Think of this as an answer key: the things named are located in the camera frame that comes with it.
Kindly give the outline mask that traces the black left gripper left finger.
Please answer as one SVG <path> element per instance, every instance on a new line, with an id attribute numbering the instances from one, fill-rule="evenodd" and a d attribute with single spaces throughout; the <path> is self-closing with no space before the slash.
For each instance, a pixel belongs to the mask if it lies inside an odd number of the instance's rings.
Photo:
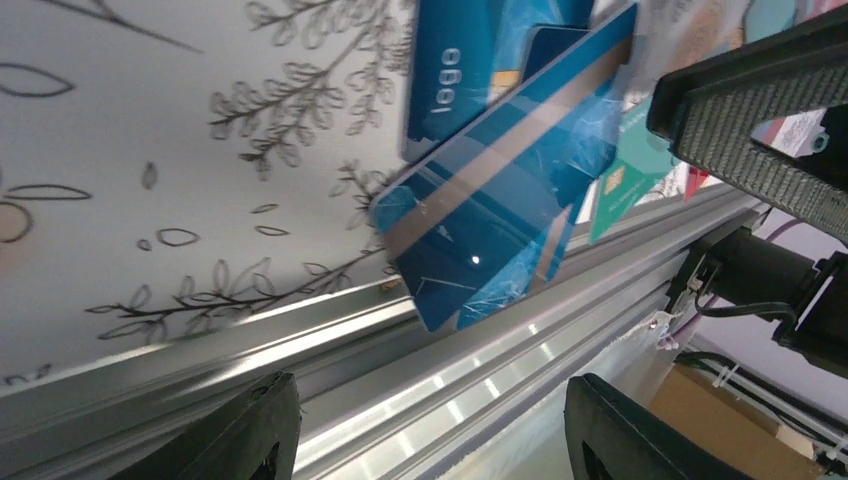
<path id="1" fill-rule="evenodd" d="M 114 479 L 290 479 L 301 429 L 295 376 L 274 372 Z"/>

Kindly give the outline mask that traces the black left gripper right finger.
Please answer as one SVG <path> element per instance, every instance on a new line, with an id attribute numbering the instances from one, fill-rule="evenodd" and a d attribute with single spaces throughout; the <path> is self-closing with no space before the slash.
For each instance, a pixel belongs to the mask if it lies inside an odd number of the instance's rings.
<path id="1" fill-rule="evenodd" d="M 748 477 L 698 447 L 596 374 L 568 381 L 564 431 L 575 479 Z"/>

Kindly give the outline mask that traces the blue card pile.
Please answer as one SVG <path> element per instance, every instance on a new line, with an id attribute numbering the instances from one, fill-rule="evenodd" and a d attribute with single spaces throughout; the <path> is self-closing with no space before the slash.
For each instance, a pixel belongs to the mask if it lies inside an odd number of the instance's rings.
<path id="1" fill-rule="evenodd" d="M 591 1 L 421 1 L 400 154 L 421 160 L 520 82 L 540 27 L 589 26 Z"/>

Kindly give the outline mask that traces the blue striped card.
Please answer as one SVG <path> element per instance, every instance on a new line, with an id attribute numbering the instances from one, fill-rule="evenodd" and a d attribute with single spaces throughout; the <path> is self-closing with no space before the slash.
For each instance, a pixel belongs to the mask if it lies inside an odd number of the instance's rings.
<path id="1" fill-rule="evenodd" d="M 642 17 L 620 8 L 374 199 L 427 330 L 469 327 L 555 277 L 614 159 Z"/>

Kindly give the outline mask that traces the teal card lower pile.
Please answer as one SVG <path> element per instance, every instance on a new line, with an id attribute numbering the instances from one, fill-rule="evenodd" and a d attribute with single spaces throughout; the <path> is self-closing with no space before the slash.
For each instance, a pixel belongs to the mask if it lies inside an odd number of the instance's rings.
<path id="1" fill-rule="evenodd" d="M 597 182 L 589 229 L 592 243 L 679 164 L 669 143 L 647 128 L 650 106 L 651 99 L 646 98 L 623 115 L 614 159 Z"/>

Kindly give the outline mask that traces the floral patterned table mat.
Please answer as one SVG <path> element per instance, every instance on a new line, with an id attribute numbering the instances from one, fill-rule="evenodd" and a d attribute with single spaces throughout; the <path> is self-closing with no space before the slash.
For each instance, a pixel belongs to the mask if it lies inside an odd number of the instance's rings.
<path id="1" fill-rule="evenodd" d="M 393 275 L 419 2 L 3 2 L 2 392 Z"/>

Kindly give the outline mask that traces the aluminium rail frame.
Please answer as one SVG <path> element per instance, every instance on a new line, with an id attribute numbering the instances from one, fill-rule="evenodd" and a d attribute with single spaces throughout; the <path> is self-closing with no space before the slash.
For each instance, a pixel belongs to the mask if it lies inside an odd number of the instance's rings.
<path id="1" fill-rule="evenodd" d="M 436 478 L 464 457 L 504 478 L 559 431 L 563 383 L 595 372 L 639 402 L 668 371 L 655 318 L 689 249 L 763 206 L 726 185 L 637 207 L 552 286 L 462 331 L 428 333 L 372 283 L 147 346 L 1 395 L 5 479 L 106 478 L 277 370 L 302 408 L 298 479 Z"/>

